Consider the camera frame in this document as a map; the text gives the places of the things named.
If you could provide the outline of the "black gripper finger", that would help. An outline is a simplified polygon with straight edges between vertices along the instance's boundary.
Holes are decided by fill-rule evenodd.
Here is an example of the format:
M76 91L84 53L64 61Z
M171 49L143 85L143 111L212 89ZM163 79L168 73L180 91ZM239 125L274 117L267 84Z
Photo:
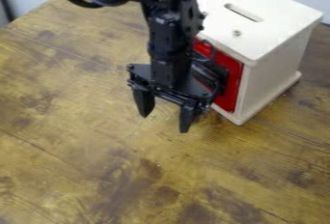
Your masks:
M195 118L199 116L200 111L195 106L183 105L180 107L180 113L179 113L179 131L182 133L187 133L190 130L190 126L195 120Z
M146 118L155 108L155 96L150 90L132 90L132 97L136 104L138 112Z

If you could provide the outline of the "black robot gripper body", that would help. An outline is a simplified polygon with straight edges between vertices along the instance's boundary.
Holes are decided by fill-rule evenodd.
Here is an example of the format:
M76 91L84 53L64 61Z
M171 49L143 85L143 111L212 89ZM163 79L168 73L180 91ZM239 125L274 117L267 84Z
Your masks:
M202 30L202 19L148 17L148 64L128 65L131 89L150 90L155 98L179 105L195 106L200 113L210 105L210 91L198 83L192 69L194 37Z

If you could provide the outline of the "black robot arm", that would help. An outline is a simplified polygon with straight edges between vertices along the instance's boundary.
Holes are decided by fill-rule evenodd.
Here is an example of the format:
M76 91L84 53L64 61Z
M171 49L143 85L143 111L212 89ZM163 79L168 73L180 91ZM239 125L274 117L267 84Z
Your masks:
M148 64L128 65L128 85L139 114L146 117L162 98L180 106L179 131L187 132L211 102L211 93L194 80L198 52L195 37L203 29L204 14L198 0L67 0L90 9L140 4L150 39Z

